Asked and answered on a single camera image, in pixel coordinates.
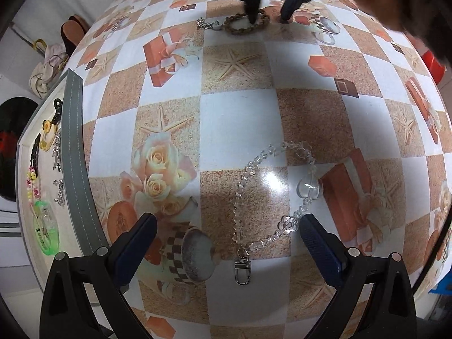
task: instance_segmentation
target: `clear beaded bracelet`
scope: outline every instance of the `clear beaded bracelet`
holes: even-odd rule
[[[240,218],[240,201],[243,197],[245,187],[250,177],[256,174],[259,165],[264,159],[270,155],[277,157],[283,154],[287,149],[293,149],[299,158],[305,160],[310,165],[308,171],[309,179],[302,179],[297,184],[297,195],[302,199],[301,205],[292,216],[287,215],[281,218],[281,221],[276,226],[277,230],[274,234],[268,235],[266,238],[250,244],[243,244],[244,232]],[[240,175],[240,181],[235,190],[235,197],[231,200],[234,213],[234,234],[232,240],[238,245],[237,257],[234,264],[236,282],[238,284],[246,285],[250,281],[251,262],[249,261],[249,253],[267,247],[270,243],[281,237],[295,232],[298,229],[300,218],[308,212],[311,202],[322,195],[323,188],[321,182],[315,177],[316,160],[312,156],[311,150],[312,147],[306,141],[302,141],[301,143],[294,143],[293,141],[290,143],[283,142],[280,146],[276,147],[274,145],[269,145],[269,147],[263,150],[253,161],[248,162],[244,168],[243,174]],[[244,277],[239,277],[240,271],[245,271]]]

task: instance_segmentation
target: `table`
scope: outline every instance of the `table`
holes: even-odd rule
[[[451,205],[450,118],[402,33],[351,0],[313,0],[282,25],[232,36],[197,30],[242,12],[236,0],[118,0],[69,60],[84,80],[90,188],[112,243],[143,212],[159,233],[128,300],[172,338],[300,338],[334,289],[296,234],[252,253],[234,281],[233,210],[243,168],[270,144],[307,141],[323,195],[310,211],[346,246],[402,254],[414,283]],[[309,167],[269,155],[240,206],[246,243],[273,234],[302,199]],[[422,289],[449,269],[449,239]],[[369,289],[344,335],[359,322]]]

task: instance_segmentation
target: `brown braided bracelet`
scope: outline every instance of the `brown braided bracelet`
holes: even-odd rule
[[[270,16],[268,14],[266,14],[263,9],[259,9],[259,12],[262,15],[262,20],[259,24],[254,24],[247,28],[239,28],[239,29],[233,28],[233,27],[231,27],[231,23],[233,21],[239,20],[239,19],[247,16],[247,14],[245,14],[245,13],[241,13],[241,14],[237,13],[235,15],[228,16],[225,19],[225,22],[223,23],[223,27],[226,31],[228,31],[229,33],[234,34],[234,35],[248,34],[257,29],[263,29],[268,25],[268,23],[270,23]]]

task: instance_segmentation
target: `blue gripper pad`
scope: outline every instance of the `blue gripper pad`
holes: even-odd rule
[[[110,264],[116,287],[130,283],[156,235],[157,219],[145,213],[130,231],[122,233],[113,243]]]
[[[299,231],[326,284],[336,289],[341,287],[343,271],[347,266],[342,242],[335,235],[327,233],[312,214],[300,219]]]

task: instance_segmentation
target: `lobster clasp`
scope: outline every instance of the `lobster clasp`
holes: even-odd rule
[[[251,262],[249,260],[249,253],[243,247],[237,250],[237,258],[234,262],[236,271],[236,283],[245,286],[251,279]]]

